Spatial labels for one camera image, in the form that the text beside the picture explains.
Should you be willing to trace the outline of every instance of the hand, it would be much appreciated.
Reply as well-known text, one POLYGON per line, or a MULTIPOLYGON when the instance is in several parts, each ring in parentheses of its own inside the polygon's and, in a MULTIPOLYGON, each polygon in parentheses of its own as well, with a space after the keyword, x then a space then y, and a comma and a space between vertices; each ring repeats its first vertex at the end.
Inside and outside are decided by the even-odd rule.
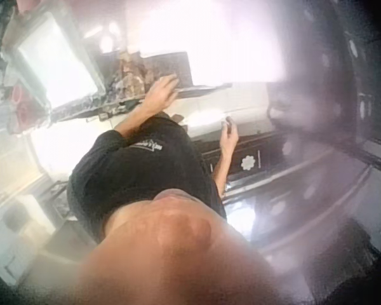
POLYGON ((223 157, 231 159, 238 140, 239 134, 237 132, 237 125, 228 116, 226 117, 226 121, 223 122, 222 136, 220 138, 220 148, 222 149, 223 157))
POLYGON ((176 99, 178 93, 173 92, 179 80, 176 75, 164 76, 156 81, 145 96, 142 109, 153 116, 168 108, 176 99))

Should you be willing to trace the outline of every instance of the person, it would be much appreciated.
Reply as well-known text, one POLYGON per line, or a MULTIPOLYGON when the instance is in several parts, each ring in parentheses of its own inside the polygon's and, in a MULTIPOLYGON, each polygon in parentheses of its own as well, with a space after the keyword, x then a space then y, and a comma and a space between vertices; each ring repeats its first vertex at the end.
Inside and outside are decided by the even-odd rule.
POLYGON ((186 131, 162 111, 166 76, 70 176, 71 210, 99 242, 82 265, 85 304, 276 304, 268 263, 228 223, 220 199, 238 134, 227 118, 211 174, 186 131))

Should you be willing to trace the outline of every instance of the black t-shirt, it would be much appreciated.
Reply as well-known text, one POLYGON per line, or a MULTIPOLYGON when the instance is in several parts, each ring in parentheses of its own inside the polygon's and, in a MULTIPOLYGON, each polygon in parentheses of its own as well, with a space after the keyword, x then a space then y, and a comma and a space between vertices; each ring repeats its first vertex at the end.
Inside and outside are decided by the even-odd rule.
POLYGON ((130 139, 115 130, 101 134, 73 170, 67 196, 78 220, 101 241, 113 211, 165 189, 181 189, 226 218, 211 173, 185 130, 153 117, 130 139))

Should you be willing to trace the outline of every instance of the t-shirt logo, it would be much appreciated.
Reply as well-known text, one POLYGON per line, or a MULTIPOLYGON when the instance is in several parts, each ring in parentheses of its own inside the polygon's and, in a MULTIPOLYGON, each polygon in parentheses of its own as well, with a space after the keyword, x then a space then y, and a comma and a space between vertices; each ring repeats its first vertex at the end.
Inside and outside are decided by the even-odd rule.
POLYGON ((144 141, 131 145, 131 147, 146 149, 148 151, 155 151, 156 149, 160 151, 163 148, 162 145, 157 144, 153 140, 144 140, 144 141))

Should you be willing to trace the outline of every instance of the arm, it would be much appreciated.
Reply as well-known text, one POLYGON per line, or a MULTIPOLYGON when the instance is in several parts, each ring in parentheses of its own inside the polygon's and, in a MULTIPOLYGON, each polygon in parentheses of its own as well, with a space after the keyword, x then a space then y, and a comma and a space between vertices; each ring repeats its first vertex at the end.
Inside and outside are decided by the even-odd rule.
POLYGON ((128 117, 114 127, 124 138, 128 138, 135 133, 142 123, 155 114, 169 107, 177 97, 173 89, 178 84, 175 75, 165 76, 155 82, 145 96, 144 102, 130 112, 128 117))
POLYGON ((229 173, 231 159, 238 140, 237 126, 230 117, 227 117, 226 122, 223 123, 222 136, 220 138, 222 153, 213 171, 213 180, 216 182, 217 190, 221 198, 224 196, 227 174, 229 173))

